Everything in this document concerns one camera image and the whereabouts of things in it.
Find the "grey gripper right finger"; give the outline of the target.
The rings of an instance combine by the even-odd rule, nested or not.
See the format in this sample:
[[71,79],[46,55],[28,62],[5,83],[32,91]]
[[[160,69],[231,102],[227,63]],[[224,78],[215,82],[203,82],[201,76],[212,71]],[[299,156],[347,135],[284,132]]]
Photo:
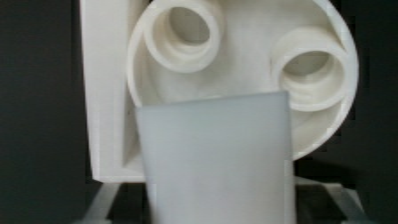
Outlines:
[[371,224],[357,192],[339,183],[295,178],[297,224]]

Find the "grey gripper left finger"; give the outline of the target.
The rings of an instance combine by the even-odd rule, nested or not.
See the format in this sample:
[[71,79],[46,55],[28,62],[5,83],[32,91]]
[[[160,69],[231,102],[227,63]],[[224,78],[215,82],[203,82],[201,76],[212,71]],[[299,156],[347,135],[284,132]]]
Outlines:
[[73,224],[148,224],[148,198],[142,183],[105,183],[87,211]]

